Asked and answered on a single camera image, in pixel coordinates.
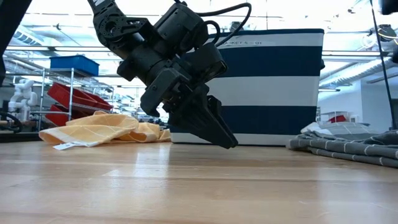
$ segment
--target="red tray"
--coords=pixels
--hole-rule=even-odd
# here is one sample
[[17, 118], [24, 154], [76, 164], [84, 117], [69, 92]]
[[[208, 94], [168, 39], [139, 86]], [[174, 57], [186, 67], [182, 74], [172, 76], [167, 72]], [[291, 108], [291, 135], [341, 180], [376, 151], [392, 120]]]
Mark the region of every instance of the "red tray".
[[[59, 102], [62, 106], [69, 108], [70, 87], [59, 83], [54, 83], [47, 94]], [[96, 101], [94, 99], [77, 89], [73, 89], [72, 102], [92, 107], [95, 107], [96, 105]]]
[[92, 93], [87, 93], [87, 92], [85, 92], [85, 93], [96, 101], [96, 104], [95, 104], [96, 108], [101, 108], [104, 110], [111, 110], [113, 108], [112, 105], [110, 105], [107, 101], [104, 101], [101, 97], [94, 95]]
[[[60, 105], [51, 105], [50, 111], [68, 112], [66, 108]], [[89, 115], [82, 111], [72, 111], [72, 119], [84, 118]], [[68, 122], [68, 115], [66, 114], [46, 114], [45, 117], [57, 126], [65, 126], [66, 122]]]

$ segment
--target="gray striped cloth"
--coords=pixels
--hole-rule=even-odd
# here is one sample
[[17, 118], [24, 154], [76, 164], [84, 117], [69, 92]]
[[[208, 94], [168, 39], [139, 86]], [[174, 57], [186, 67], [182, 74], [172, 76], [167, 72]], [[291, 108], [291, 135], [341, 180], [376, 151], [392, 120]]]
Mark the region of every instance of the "gray striped cloth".
[[289, 141], [294, 151], [398, 168], [398, 131], [383, 134], [358, 123], [321, 126], [325, 132], [307, 131]]

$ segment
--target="yellow towel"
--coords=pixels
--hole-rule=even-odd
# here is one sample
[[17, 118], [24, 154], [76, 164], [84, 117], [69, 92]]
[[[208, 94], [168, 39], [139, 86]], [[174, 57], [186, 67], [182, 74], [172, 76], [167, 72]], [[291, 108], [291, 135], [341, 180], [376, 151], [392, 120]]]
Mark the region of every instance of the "yellow towel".
[[93, 116], [69, 121], [64, 127], [43, 130], [39, 136], [50, 144], [78, 142], [91, 147], [114, 142], [170, 141], [170, 130], [161, 131], [158, 124], [139, 123], [128, 115], [97, 111]]

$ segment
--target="blue and white striped bin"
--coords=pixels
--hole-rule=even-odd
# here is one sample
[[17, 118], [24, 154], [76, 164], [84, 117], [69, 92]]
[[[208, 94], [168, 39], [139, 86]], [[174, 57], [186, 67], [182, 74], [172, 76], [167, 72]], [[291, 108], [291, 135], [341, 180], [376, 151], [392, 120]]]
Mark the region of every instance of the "blue and white striped bin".
[[[228, 71], [207, 84], [239, 144], [284, 146], [315, 121], [323, 35], [321, 29], [241, 31], [220, 46]], [[171, 132], [174, 143], [208, 143]]]

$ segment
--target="wooden tabletop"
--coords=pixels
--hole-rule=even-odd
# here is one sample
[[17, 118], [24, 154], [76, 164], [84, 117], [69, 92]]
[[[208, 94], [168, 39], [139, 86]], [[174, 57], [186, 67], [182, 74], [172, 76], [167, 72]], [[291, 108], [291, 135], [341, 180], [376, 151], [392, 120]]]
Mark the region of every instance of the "wooden tabletop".
[[398, 170], [284, 148], [0, 144], [0, 223], [397, 223]]

